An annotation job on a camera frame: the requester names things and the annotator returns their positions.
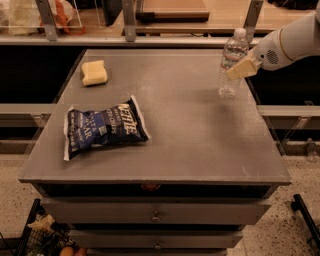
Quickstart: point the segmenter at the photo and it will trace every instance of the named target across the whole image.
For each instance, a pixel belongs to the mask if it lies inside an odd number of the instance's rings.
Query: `kettle chips bag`
[[[92,147],[145,142],[151,138],[134,96],[103,111],[79,111],[71,107],[64,123],[64,160]]]

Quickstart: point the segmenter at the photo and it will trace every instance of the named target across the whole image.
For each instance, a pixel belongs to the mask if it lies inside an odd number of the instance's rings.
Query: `water bottle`
[[[314,163],[317,162],[319,160],[319,155],[317,152],[317,145],[311,138],[309,138],[307,140],[306,149],[307,149],[307,154],[308,154],[307,160],[309,162],[314,162]]]
[[[246,30],[244,28],[237,28],[223,49],[218,74],[218,93],[220,97],[233,98],[236,95],[241,79],[230,80],[226,75],[226,71],[246,56],[248,50],[249,44],[246,40]]]

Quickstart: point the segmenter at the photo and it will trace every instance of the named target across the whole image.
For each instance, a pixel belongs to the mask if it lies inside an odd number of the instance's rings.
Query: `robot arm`
[[[231,80],[277,70],[307,56],[320,55],[320,1],[314,12],[265,36],[226,73]]]

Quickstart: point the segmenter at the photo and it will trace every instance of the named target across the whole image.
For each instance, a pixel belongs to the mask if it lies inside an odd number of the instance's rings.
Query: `drawer front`
[[[159,230],[71,230],[70,236],[84,248],[195,249],[233,248],[242,232]]]
[[[88,256],[226,256],[225,249],[89,249]]]
[[[268,200],[44,198],[42,206],[60,223],[158,223],[254,225]]]

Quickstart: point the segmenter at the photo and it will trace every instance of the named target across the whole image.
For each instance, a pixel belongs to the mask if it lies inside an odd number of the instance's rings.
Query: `floor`
[[[0,232],[5,238],[20,237],[33,200],[39,198],[32,186],[17,180],[27,157],[0,154]],[[283,160],[292,176],[292,185],[273,194],[272,207],[255,226],[244,229],[244,238],[236,248],[228,250],[228,256],[317,255],[307,244],[311,236],[302,215],[292,211],[291,202],[294,194],[301,194],[315,223],[319,223],[320,161],[308,162],[304,156],[284,156]]]

